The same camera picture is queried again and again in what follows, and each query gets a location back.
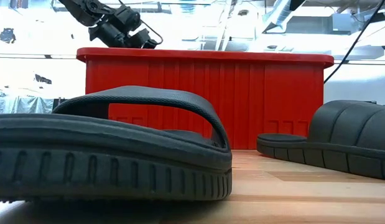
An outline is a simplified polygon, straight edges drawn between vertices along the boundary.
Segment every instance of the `wooden table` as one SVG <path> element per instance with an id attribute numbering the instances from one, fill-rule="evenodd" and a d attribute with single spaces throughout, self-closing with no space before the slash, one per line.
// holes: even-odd
<path id="1" fill-rule="evenodd" d="M 0 204 L 0 223 L 385 223 L 383 180 L 256 151 L 234 152 L 233 180 L 233 193 L 222 202 L 19 202 Z"/>

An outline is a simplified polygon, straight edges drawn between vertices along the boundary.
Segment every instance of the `red bin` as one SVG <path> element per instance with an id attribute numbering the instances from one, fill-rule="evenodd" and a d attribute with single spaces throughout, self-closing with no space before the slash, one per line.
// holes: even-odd
<path id="1" fill-rule="evenodd" d="M 323 69 L 329 55 L 82 48 L 86 93 L 124 85 L 185 90 L 206 98 L 233 149 L 255 149 L 260 133 L 306 136 L 323 104 Z M 211 126 L 181 109 L 110 105 L 110 119 L 156 129 L 183 129 L 208 137 Z"/>

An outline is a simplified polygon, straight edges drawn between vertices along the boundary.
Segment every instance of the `robotic arm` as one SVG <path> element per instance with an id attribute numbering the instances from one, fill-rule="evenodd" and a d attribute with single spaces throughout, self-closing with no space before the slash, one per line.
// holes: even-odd
<path id="1" fill-rule="evenodd" d="M 90 40 L 99 38 L 108 47 L 154 49 L 163 41 L 158 43 L 151 39 L 147 29 L 129 35 L 130 31 L 135 31 L 144 21 L 138 12 L 120 1 L 121 7 L 118 9 L 110 8 L 99 0 L 59 1 L 79 23 L 90 27 Z"/>

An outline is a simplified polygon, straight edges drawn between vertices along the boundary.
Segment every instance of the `black cable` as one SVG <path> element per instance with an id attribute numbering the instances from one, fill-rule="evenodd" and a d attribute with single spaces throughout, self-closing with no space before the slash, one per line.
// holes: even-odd
<path id="1" fill-rule="evenodd" d="M 375 12 L 373 13 L 373 15 L 371 16 L 371 18 L 366 22 L 366 24 L 364 25 L 363 29 L 361 30 L 361 32 L 358 34 L 357 38 L 355 39 L 355 41 L 353 42 L 353 45 L 351 45 L 350 49 L 348 49 L 347 51 L 347 54 L 343 57 L 343 60 L 341 60 L 340 64 L 337 66 L 337 68 L 332 72 L 332 74 L 330 74 L 328 76 L 328 78 L 325 79 L 325 81 L 323 81 L 323 84 L 326 84 L 326 82 L 332 77 L 334 76 L 334 74 L 339 70 L 339 68 L 346 62 L 348 56 L 350 55 L 351 51 L 353 51 L 355 45 L 358 43 L 359 41 L 359 38 L 361 38 L 362 34 L 365 32 L 366 28 L 368 28 L 369 24 L 373 21 L 375 15 L 379 12 L 381 6 L 384 4 L 385 0 L 381 0 L 379 6 L 376 8 Z"/>
<path id="2" fill-rule="evenodd" d="M 131 2 L 131 3 L 123 3 L 122 0 L 118 0 L 120 4 L 122 5 L 131 5 L 131 4 L 146 4 L 146 3 L 156 3 L 156 1 L 143 1 L 143 2 Z"/>
<path id="3" fill-rule="evenodd" d="M 163 37 L 162 37 L 160 34 L 158 34 L 154 29 L 152 29 L 152 28 L 151 28 L 148 24 L 146 24 L 143 20 L 141 20 L 141 22 L 142 22 L 143 24 L 145 24 L 145 26 L 147 26 L 148 29 L 150 29 L 151 31 L 153 31 L 153 33 L 156 34 L 156 35 L 160 38 L 160 42 L 159 42 L 159 43 L 153 43 L 153 42 L 151 42 L 151 41 L 148 40 L 150 43 L 152 43 L 152 44 L 154 44 L 154 45 L 159 45 L 159 44 L 163 43 Z"/>
<path id="4" fill-rule="evenodd" d="M 365 22 L 365 21 L 359 20 L 354 14 L 351 14 L 351 15 L 355 18 L 356 21 L 358 21 L 358 22 Z"/>
<path id="5" fill-rule="evenodd" d="M 325 4 L 325 3 L 322 3 L 322 2 L 318 2 L 318 1 L 310 1 L 310 2 L 315 2 L 315 3 L 317 3 L 317 4 L 321 4 L 321 5 L 325 6 L 325 8 L 330 8 L 330 9 L 333 10 L 334 13 L 336 13 L 335 8 L 331 7 L 331 6 L 328 5 L 328 4 Z"/>

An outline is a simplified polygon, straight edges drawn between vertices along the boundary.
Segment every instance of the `white wall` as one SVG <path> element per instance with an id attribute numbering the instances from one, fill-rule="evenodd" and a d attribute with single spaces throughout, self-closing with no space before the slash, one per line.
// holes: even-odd
<path id="1" fill-rule="evenodd" d="M 325 70 L 325 77 L 336 68 Z M 385 65 L 342 65 L 324 86 L 324 101 L 364 100 L 385 105 Z"/>
<path id="2" fill-rule="evenodd" d="M 85 71 L 76 59 L 0 58 L 0 89 L 8 95 L 72 98 L 85 94 Z M 37 83 L 35 74 L 52 84 Z"/>

